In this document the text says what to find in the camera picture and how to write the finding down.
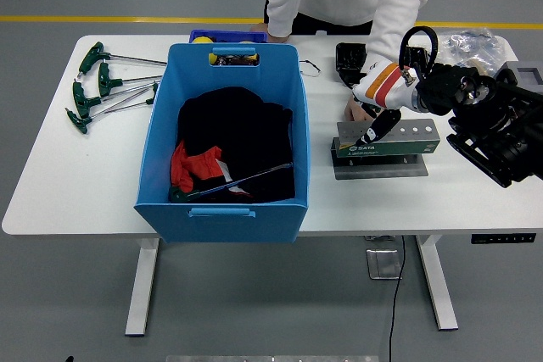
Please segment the person's left hand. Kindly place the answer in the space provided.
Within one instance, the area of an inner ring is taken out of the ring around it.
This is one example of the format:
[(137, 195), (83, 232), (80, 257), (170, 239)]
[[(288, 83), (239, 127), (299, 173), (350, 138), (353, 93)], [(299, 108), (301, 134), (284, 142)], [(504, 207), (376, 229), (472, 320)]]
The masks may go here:
[(346, 121), (367, 121), (374, 120), (375, 116), (369, 114), (355, 101), (353, 96), (350, 96), (344, 108), (344, 119)]

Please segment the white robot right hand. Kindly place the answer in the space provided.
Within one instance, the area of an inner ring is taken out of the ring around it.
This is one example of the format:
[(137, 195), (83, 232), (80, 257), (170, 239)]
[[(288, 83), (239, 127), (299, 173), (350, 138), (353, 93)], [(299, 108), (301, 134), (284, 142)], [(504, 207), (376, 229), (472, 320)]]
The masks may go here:
[(380, 141), (400, 121), (402, 107), (415, 109), (413, 93), (419, 82), (413, 68), (402, 69), (387, 59), (378, 61), (360, 83), (353, 86), (354, 101), (364, 111), (381, 108), (366, 133), (356, 146)]

